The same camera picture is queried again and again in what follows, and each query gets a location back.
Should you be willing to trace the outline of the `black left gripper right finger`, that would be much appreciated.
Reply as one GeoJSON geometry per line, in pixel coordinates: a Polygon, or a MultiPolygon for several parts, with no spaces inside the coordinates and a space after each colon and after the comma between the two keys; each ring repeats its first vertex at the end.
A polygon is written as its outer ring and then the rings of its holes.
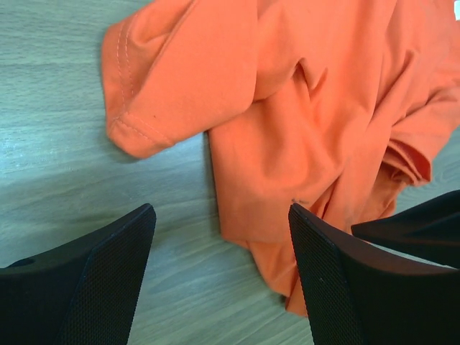
{"type": "Polygon", "coordinates": [[[315,344],[457,344],[459,270],[392,254],[293,204],[290,234],[315,344]]]}

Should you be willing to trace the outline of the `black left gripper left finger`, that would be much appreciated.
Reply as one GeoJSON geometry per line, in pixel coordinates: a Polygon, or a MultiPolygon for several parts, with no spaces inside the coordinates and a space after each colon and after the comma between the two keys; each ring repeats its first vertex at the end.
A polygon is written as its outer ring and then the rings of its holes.
{"type": "Polygon", "coordinates": [[[144,204],[1,268],[1,343],[126,344],[155,224],[144,204]]]}

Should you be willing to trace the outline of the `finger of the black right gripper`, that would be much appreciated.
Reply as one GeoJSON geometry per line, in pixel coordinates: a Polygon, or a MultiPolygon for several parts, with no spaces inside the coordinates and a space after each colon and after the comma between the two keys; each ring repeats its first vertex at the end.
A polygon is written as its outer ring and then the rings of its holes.
{"type": "Polygon", "coordinates": [[[459,191],[387,218],[354,224],[352,234],[398,252],[459,267],[459,191]]]}

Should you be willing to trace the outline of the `orange t shirt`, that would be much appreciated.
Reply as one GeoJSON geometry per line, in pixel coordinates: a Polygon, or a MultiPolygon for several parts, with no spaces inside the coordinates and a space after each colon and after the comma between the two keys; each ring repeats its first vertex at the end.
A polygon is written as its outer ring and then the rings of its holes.
{"type": "Polygon", "coordinates": [[[208,133],[221,235],[299,316],[291,204],[387,217],[459,125],[452,1],[153,1],[107,29],[101,71],[126,153],[208,133]]]}

